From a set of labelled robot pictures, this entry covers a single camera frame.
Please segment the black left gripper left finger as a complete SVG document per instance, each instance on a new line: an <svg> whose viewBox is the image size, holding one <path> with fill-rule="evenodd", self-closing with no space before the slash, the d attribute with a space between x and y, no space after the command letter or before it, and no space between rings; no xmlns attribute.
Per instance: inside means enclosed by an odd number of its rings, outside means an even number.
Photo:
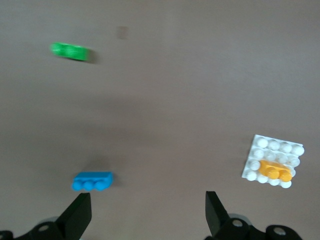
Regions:
<svg viewBox="0 0 320 240"><path fill-rule="evenodd" d="M91 195L80 193L55 221L40 223L18 237L14 237L9 230L2 230L0 238L2 240L79 240L91 220Z"/></svg>

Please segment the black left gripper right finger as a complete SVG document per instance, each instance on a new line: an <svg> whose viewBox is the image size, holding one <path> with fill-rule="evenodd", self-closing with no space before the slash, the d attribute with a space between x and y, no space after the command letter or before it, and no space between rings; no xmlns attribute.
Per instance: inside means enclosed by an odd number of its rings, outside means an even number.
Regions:
<svg viewBox="0 0 320 240"><path fill-rule="evenodd" d="M207 240L300 240L300 235L284 225L269 225L264 232L238 217L230 217L214 191L205 193L205 217L211 235Z"/></svg>

